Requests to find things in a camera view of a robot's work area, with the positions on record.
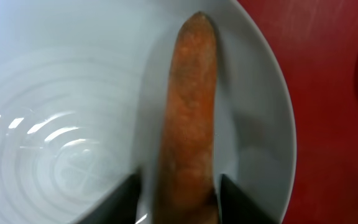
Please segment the orange carrot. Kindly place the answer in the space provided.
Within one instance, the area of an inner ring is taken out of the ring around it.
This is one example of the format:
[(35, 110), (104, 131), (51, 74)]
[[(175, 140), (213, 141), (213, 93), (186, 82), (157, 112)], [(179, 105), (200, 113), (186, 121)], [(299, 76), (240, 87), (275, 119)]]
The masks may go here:
[(168, 79), (153, 223), (218, 223), (213, 182), (216, 34), (197, 12), (180, 28)]

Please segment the light blue plate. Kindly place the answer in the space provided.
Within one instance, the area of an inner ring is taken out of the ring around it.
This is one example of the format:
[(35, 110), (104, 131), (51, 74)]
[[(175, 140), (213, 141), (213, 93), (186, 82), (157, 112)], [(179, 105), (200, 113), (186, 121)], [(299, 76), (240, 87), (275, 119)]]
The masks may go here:
[(272, 49), (237, 1), (0, 1), (0, 223), (76, 223), (142, 171), (150, 223), (167, 77), (182, 24), (218, 33), (214, 179), (283, 221), (295, 119)]

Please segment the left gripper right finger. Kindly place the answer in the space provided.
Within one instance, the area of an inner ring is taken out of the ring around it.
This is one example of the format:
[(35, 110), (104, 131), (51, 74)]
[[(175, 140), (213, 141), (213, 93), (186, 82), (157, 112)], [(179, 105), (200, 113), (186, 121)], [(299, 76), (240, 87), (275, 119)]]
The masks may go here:
[(277, 224), (226, 174), (220, 178), (219, 203), (222, 224)]

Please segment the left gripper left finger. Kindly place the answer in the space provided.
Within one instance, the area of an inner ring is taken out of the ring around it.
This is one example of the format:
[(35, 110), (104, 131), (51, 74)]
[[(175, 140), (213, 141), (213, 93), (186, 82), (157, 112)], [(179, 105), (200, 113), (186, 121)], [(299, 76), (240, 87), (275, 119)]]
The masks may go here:
[(137, 169), (76, 224), (135, 224), (142, 193), (142, 171)]

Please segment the red serving tray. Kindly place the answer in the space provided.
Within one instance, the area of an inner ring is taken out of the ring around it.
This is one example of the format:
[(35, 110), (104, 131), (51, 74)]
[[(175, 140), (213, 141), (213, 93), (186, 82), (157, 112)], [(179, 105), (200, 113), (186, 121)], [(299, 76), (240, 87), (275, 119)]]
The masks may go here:
[(297, 131), (285, 223), (358, 223), (358, 0), (242, 1), (287, 81)]

